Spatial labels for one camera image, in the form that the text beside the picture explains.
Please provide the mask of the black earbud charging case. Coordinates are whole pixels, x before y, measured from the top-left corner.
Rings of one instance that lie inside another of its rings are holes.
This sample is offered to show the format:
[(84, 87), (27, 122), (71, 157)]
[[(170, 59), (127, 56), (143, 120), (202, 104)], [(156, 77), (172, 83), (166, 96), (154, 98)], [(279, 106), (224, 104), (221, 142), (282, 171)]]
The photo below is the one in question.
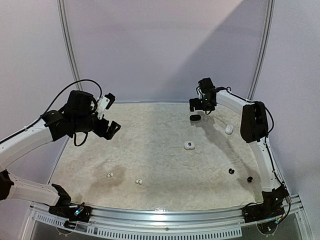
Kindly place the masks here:
[(197, 122), (197, 121), (200, 121), (201, 120), (201, 115), (199, 114), (192, 114), (190, 117), (189, 117), (189, 120), (192, 121), (192, 122)]

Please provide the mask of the white stem earbud charging case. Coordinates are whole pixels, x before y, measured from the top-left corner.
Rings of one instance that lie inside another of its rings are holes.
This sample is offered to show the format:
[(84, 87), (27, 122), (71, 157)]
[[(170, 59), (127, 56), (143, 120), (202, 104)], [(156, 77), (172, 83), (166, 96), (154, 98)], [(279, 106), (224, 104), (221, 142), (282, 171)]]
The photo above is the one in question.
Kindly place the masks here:
[(186, 141), (183, 143), (183, 147), (185, 150), (194, 150), (195, 149), (195, 143), (193, 141)]

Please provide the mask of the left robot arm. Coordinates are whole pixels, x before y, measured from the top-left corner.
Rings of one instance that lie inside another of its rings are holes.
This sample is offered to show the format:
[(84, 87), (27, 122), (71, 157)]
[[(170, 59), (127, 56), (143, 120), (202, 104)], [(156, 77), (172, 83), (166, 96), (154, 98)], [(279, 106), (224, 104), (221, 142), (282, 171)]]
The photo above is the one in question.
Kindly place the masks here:
[(121, 126), (104, 118), (115, 102), (112, 93), (95, 99), (91, 93), (73, 90), (59, 110), (45, 112), (30, 126), (24, 127), (0, 142), (0, 199), (22, 199), (54, 206), (63, 216), (74, 213), (69, 194), (57, 184), (45, 185), (22, 179), (8, 172), (8, 167), (31, 151), (63, 137), (93, 132), (111, 140)]

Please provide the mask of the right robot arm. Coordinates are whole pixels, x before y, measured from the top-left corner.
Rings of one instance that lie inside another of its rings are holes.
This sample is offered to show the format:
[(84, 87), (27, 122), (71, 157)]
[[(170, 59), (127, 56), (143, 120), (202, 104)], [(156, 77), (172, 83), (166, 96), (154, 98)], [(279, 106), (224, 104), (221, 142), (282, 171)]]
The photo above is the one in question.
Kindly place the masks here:
[(240, 136), (249, 144), (257, 161), (261, 177), (263, 203), (258, 213), (262, 218), (269, 218), (278, 210), (283, 200), (290, 194), (276, 169), (270, 147), (267, 115), (270, 113), (261, 101), (253, 101), (232, 93), (230, 87), (216, 87), (211, 78), (198, 81), (197, 97), (189, 100), (189, 110), (213, 112), (217, 105), (222, 105), (241, 116)]

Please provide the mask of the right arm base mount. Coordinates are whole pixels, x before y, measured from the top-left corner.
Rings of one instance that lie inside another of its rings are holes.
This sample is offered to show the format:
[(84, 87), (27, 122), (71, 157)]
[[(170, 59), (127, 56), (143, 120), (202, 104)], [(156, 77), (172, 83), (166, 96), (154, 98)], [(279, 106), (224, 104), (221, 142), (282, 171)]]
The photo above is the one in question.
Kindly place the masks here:
[(241, 215), (245, 223), (258, 222), (286, 215), (283, 200), (272, 205), (266, 200), (263, 203), (250, 202), (241, 209)]

